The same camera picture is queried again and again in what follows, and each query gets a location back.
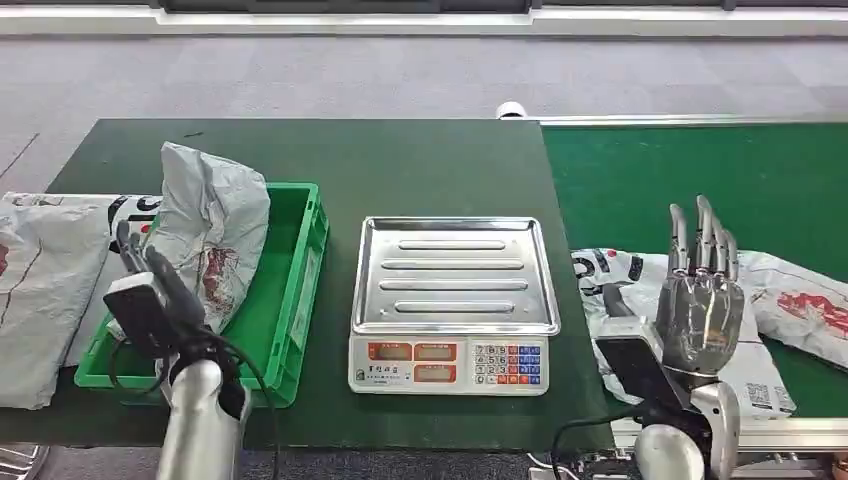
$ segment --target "robotic finger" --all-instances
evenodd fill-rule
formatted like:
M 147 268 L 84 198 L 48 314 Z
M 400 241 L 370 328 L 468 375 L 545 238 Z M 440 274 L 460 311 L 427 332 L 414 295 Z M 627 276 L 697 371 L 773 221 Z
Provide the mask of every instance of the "robotic finger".
M 727 276 L 727 235 L 721 228 L 718 217 L 713 219 L 713 235 L 716 241 L 715 274 L 717 277 Z
M 707 273 L 710 269 L 713 249 L 713 207 L 703 195 L 696 199 L 698 205 L 698 230 L 695 233 L 695 273 Z
M 739 278 L 739 254 L 736 251 L 736 238 L 725 231 L 727 237 L 727 279 L 735 282 Z
M 689 266 L 689 245 L 686 238 L 686 217 L 683 209 L 672 203 L 671 213 L 671 252 L 668 259 L 669 273 L 685 274 Z

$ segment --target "plastic mailer bag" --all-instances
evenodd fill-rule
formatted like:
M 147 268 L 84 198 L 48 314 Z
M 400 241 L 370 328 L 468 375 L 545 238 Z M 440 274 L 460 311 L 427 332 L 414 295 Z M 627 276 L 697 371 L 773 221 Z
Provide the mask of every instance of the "plastic mailer bag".
M 255 170 L 193 148 L 162 145 L 162 204 L 152 244 L 173 265 L 220 333 L 247 295 L 268 230 L 271 201 Z M 109 330 L 123 332 L 116 321 Z
M 751 304 L 752 292 L 746 287 L 748 278 L 744 258 L 744 255 L 740 257 L 742 266 L 738 280 L 745 291 L 746 301 L 739 343 L 718 376 L 736 392 L 743 416 L 785 417 L 795 410 L 795 404 L 786 391 L 771 354 L 757 335 L 755 307 Z M 572 261 L 589 333 L 593 338 L 609 318 L 601 296 L 602 285 L 619 285 L 624 303 L 634 314 L 648 317 L 651 321 L 656 317 L 660 289 L 668 272 L 666 255 L 627 253 L 608 248 L 586 249 L 572 252 Z M 592 347 L 607 390 L 619 400 L 638 403 L 639 398 L 624 392 L 624 387 L 594 341 Z
M 0 203 L 0 407 L 50 404 L 108 250 L 98 214 Z
M 760 333 L 848 369 L 848 285 L 767 253 L 739 262 Z
M 91 346 L 91 339 L 103 319 L 109 314 L 109 309 L 103 302 L 103 295 L 109 291 L 113 281 L 127 276 L 127 268 L 118 254 L 118 245 L 115 241 L 115 228 L 121 220 L 127 220 L 130 224 L 131 233 L 141 235 L 150 231 L 156 215 L 159 213 L 161 197 L 152 195 L 79 195 L 79 194 L 56 194 L 56 193 L 16 193 L 8 192 L 3 195 L 3 203 L 17 206 L 48 206 L 62 205 L 63 207 L 88 207 L 97 211 L 96 224 L 92 228 L 99 228 L 111 236 L 109 252 L 103 261 L 103 268 L 94 285 L 91 300 L 85 308 L 85 313 L 80 320 L 79 328 L 65 356 L 64 366 L 79 365 L 82 357 Z

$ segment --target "keypad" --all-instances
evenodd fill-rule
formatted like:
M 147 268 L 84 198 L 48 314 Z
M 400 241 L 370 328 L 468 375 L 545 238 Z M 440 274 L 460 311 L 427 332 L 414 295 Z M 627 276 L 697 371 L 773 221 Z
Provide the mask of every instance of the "keypad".
M 475 345 L 474 383 L 541 385 L 541 355 L 534 345 Z

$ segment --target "scale body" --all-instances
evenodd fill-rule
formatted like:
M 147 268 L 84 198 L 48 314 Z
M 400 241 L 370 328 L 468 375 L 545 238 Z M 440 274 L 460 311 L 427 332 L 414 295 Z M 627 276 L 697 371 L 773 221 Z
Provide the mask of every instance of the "scale body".
M 372 217 L 348 341 L 356 393 L 534 396 L 559 332 L 530 218 Z

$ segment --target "dark green table surface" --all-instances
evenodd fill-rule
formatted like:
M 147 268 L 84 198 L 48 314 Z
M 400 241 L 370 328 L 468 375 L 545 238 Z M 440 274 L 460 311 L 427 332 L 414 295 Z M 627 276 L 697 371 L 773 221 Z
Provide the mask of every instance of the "dark green table surface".
M 543 450 L 554 428 L 605 413 L 541 131 L 499 121 L 107 120 L 95 125 L 50 185 L 53 193 L 159 193 L 159 149 L 173 141 L 250 165 L 268 181 L 317 183 L 330 224 L 301 384 L 278 410 L 280 441 L 318 448 Z M 356 395 L 347 340 L 362 220 L 367 215 L 533 216 L 543 228 L 562 332 L 540 397 Z M 166 414 L 124 407 L 60 375 L 53 405 L 0 410 L 0 442 L 159 444 Z M 611 444 L 606 426 L 572 446 Z M 248 447 L 267 447 L 267 412 Z
M 668 248 L 668 204 L 708 195 L 741 249 L 848 282 L 848 124 L 543 130 L 571 248 Z M 848 374 L 767 341 L 795 416 L 848 416 Z
M 184 138 L 197 132 L 203 134 Z M 550 167 L 542 161 L 542 137 Z M 741 248 L 848 281 L 848 226 L 839 209 L 848 185 L 848 126 L 842 124 L 569 127 L 540 134 L 529 122 L 113 120 L 95 126 L 50 191 L 158 192 L 163 140 L 230 156 L 268 180 L 321 187 L 329 252 L 298 401 L 280 411 L 287 445 L 542 450 L 553 424 L 603 410 L 585 329 L 568 321 L 580 315 L 571 309 L 577 299 L 566 247 L 556 241 L 563 232 L 551 207 L 551 175 L 572 248 L 664 251 L 667 204 L 681 203 L 692 218 L 694 195 L 704 192 Z M 512 400 L 348 391 L 344 352 L 358 242 L 348 237 L 358 239 L 362 216 L 388 214 L 534 215 L 542 221 L 566 319 L 566 331 L 551 344 L 557 377 L 547 395 Z M 848 375 L 767 344 L 798 404 L 796 416 L 848 416 L 839 401 L 848 397 Z M 0 441 L 161 441 L 167 412 L 120 406 L 75 388 L 71 374 L 60 375 L 54 406 L 0 410 Z M 266 419 L 262 412 L 252 418 L 248 446 L 267 446 Z M 598 429 L 569 441 L 591 446 L 609 437 Z

